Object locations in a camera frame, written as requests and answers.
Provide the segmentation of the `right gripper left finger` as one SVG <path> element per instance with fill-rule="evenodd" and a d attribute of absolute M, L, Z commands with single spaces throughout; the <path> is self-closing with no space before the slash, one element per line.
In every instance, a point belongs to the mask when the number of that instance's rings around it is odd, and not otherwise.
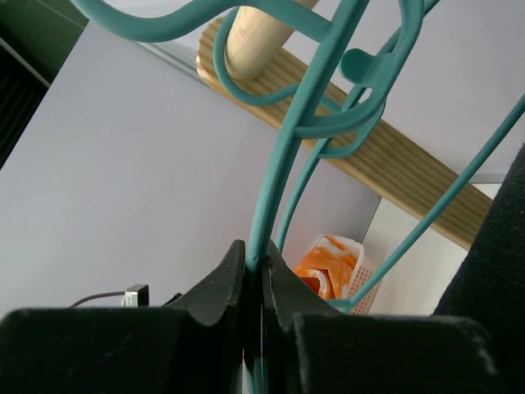
<path fill-rule="evenodd" d="M 4 393 L 239 393 L 243 241 L 169 305 L 18 309 L 1 321 Z"/>

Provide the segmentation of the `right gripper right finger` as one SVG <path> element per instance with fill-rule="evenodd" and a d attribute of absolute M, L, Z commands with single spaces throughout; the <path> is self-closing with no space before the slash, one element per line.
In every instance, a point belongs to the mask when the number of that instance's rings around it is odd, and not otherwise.
<path fill-rule="evenodd" d="M 523 253 L 476 243 L 428 317 L 345 316 L 276 248 L 263 266 L 271 393 L 521 393 Z"/>

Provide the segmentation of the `teal hanger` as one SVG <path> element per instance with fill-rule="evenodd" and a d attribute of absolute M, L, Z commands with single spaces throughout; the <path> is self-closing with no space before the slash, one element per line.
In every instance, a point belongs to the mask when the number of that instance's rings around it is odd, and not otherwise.
<path fill-rule="evenodd" d="M 423 217 L 419 224 L 407 235 L 407 237 L 392 252 L 386 261 L 374 272 L 370 279 L 365 282 L 356 293 L 349 299 L 328 300 L 327 303 L 338 309 L 340 312 L 349 313 L 366 296 L 375 285 L 399 262 L 405 253 L 413 246 L 419 237 L 430 227 L 430 225 L 445 211 L 448 205 L 466 186 L 475 173 L 481 168 L 485 161 L 491 156 L 495 149 L 500 145 L 507 134 L 524 114 L 524 95 L 513 106 L 509 114 L 489 140 L 483 145 L 477 155 L 459 174 L 458 178 L 452 183 L 447 191 L 438 199 L 435 205 Z"/>
<path fill-rule="evenodd" d="M 255 107 L 284 99 L 291 101 L 262 182 L 245 261 L 249 294 L 249 338 L 244 348 L 246 377 L 252 393 L 264 393 L 268 384 L 260 345 L 263 260 L 299 145 L 304 140 L 329 140 L 346 131 L 369 132 L 378 123 L 386 98 L 416 43 L 423 18 L 434 7 L 434 2 L 400 2 L 401 26 L 377 55 L 348 46 L 367 8 L 364 1 L 341 2 L 329 20 L 297 1 L 249 2 L 250 8 L 318 44 L 298 84 L 259 96 L 235 84 L 224 60 L 226 36 L 241 12 L 240 1 L 192 1 L 172 13 L 153 18 L 127 14 L 104 1 L 78 1 L 75 6 L 113 34 L 143 43 L 177 39 L 225 12 L 226 19 L 213 47 L 213 63 L 221 85 L 233 98 Z"/>

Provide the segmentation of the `orange white trousers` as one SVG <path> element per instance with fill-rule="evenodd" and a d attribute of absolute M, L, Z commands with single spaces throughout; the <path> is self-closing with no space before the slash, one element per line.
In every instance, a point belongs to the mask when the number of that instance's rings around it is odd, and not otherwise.
<path fill-rule="evenodd" d="M 321 236 L 293 272 L 324 300 L 346 299 L 358 261 L 350 246 L 348 238 Z"/>

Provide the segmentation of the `black trousers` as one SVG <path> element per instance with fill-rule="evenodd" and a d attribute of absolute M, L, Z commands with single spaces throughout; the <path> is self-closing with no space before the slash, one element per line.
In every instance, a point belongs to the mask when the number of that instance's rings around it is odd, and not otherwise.
<path fill-rule="evenodd" d="M 524 149 L 520 149 L 436 314 L 495 332 L 524 329 Z"/>

